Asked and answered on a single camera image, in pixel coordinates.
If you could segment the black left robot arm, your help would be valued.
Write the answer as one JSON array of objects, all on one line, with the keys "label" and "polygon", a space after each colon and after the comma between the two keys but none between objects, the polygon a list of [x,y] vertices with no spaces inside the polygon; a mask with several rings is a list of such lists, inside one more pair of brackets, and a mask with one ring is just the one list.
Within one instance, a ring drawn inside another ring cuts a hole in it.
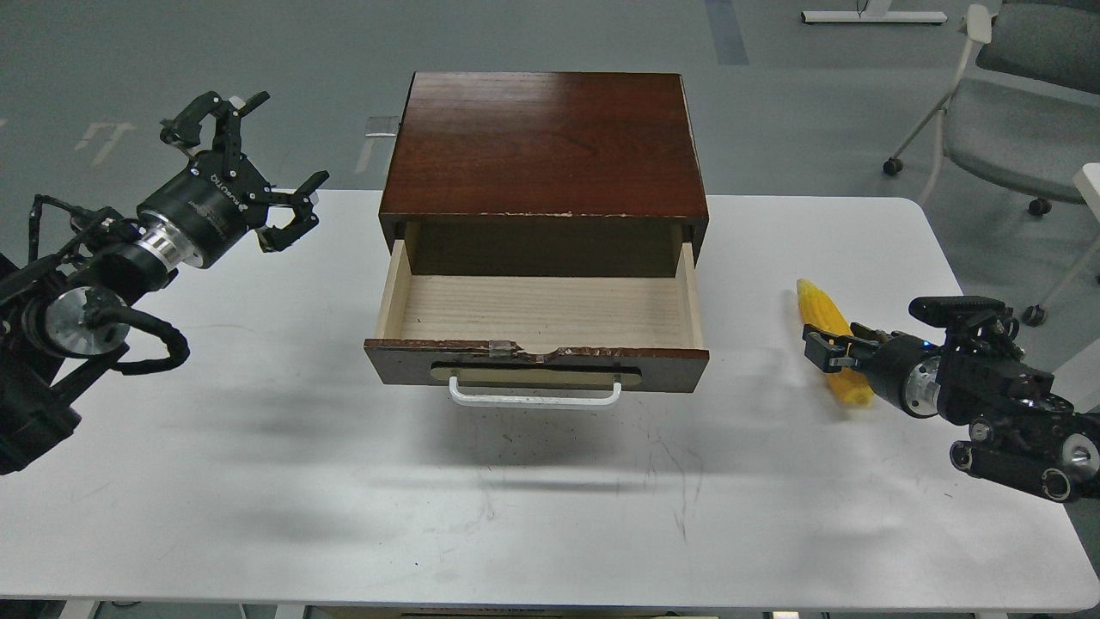
[{"label": "black left robot arm", "polygon": [[327,172],[282,191],[242,148],[241,125],[270,93],[246,101],[208,91],[162,122],[161,141],[187,165],[138,215],[38,194],[28,213],[28,262],[3,258],[1,471],[25,469],[74,434],[72,404],[107,372],[155,375],[189,357],[179,329],[135,307],[177,277],[208,269],[248,232],[279,252],[318,224]]}]

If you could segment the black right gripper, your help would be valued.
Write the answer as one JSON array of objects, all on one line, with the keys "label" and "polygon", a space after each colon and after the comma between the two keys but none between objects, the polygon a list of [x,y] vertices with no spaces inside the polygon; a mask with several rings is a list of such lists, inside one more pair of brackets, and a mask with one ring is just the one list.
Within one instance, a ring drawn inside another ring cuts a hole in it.
[{"label": "black right gripper", "polygon": [[[853,334],[803,327],[803,356],[821,372],[861,371],[865,379],[897,410],[915,419],[939,414],[941,349],[912,334],[884,332],[853,322]],[[870,342],[882,342],[870,355]]]}]

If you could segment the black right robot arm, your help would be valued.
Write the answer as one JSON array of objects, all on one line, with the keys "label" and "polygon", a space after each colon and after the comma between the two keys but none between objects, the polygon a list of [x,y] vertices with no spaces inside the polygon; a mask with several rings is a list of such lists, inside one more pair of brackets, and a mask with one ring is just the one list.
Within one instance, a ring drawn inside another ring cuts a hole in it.
[{"label": "black right robot arm", "polygon": [[851,334],[805,324],[805,356],[833,375],[856,371],[875,395],[916,419],[966,425],[952,466],[1053,502],[1097,498],[1097,414],[1052,393],[1023,362],[1012,309],[989,297],[919,297],[908,312],[945,330],[942,345],[855,322]]}]

